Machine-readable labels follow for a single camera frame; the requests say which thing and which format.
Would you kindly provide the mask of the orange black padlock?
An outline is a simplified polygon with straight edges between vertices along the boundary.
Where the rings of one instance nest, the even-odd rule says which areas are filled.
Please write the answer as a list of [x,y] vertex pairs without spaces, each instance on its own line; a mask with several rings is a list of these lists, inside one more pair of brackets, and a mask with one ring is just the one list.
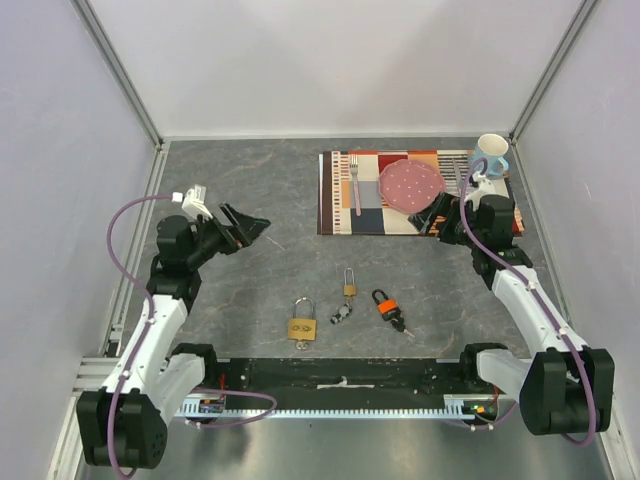
[[371,296],[384,321],[398,319],[401,316],[401,309],[396,301],[390,298],[383,290],[375,289],[372,291]]

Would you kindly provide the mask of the light blue mug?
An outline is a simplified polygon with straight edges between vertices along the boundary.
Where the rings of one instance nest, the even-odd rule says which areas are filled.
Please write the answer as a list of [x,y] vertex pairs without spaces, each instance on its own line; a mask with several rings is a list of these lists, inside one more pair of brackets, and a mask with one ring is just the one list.
[[509,144],[502,136],[493,133],[483,134],[469,155],[468,164],[472,166],[477,160],[485,158],[487,166],[484,173],[491,178],[503,177],[509,169],[505,159],[508,150]]

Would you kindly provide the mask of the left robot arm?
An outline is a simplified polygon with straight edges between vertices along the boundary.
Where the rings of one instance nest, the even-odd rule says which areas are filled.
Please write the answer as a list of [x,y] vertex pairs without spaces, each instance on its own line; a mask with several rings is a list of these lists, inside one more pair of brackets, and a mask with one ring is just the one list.
[[136,328],[111,373],[76,404],[88,464],[113,469],[120,479],[153,469],[164,455],[168,424],[195,390],[208,393],[219,382],[210,344],[172,344],[201,286],[200,268],[217,254],[250,246],[271,223],[224,203],[227,217],[171,215],[156,227],[157,253]]

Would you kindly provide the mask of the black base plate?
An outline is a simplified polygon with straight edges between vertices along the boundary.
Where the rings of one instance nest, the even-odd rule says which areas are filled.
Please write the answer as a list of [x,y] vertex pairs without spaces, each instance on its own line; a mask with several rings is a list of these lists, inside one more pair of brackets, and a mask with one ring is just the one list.
[[494,397],[494,386],[457,361],[402,358],[234,358],[219,360],[201,389],[267,394],[278,413],[436,409],[446,396]]

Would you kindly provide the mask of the small brass padlock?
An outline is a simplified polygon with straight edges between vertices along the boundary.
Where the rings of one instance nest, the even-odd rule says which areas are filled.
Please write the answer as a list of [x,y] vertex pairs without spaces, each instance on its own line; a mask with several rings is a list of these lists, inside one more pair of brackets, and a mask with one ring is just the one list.
[[357,295],[357,286],[355,284],[355,274],[354,274],[354,270],[350,267],[347,267],[344,270],[343,295],[347,298],[352,298]]

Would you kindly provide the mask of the pink dotted plate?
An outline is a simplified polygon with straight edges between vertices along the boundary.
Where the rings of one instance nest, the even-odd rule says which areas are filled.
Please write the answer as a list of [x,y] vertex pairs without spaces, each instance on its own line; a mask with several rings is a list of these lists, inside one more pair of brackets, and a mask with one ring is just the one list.
[[382,199],[404,214],[419,213],[445,191],[439,170],[418,160],[398,160],[387,165],[379,176]]

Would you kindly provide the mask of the large brass padlock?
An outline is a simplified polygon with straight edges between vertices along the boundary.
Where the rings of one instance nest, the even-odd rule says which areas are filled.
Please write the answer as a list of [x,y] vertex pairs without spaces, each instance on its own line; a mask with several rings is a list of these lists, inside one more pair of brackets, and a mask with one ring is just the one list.
[[[302,317],[298,315],[298,307],[301,304],[308,304],[310,307],[309,315]],[[317,337],[317,319],[315,302],[306,296],[295,300],[292,307],[292,317],[287,326],[287,337],[295,342],[306,342],[309,346],[310,342],[314,342]]]

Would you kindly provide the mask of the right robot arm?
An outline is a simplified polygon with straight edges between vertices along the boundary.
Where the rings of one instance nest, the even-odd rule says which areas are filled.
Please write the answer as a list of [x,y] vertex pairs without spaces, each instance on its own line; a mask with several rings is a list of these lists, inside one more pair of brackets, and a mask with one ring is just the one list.
[[503,347],[468,346],[472,360],[458,368],[467,392],[491,384],[517,401],[534,435],[559,434],[587,440],[609,428],[615,363],[577,335],[539,284],[533,264],[514,243],[515,203],[498,194],[462,201],[440,193],[424,210],[410,215],[421,233],[436,229],[438,239],[470,248],[475,272],[505,306],[529,348],[531,361]]

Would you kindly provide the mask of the pink handled knife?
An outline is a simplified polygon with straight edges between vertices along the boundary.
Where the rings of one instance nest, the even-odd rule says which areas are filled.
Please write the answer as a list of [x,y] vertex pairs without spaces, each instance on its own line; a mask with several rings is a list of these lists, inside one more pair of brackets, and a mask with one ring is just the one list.
[[453,165],[453,170],[454,170],[455,179],[456,179],[456,188],[457,188],[458,196],[461,196],[462,187],[464,186],[462,173],[456,159],[452,160],[452,165]]

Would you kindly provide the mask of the pink handled fork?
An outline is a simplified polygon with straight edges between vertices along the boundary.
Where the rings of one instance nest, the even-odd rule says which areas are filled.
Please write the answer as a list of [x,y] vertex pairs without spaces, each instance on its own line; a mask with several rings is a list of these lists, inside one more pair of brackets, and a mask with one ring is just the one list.
[[356,215],[361,215],[361,201],[360,201],[360,190],[359,190],[359,163],[358,157],[356,154],[349,155],[349,171],[352,179],[353,191],[354,191],[354,204]]

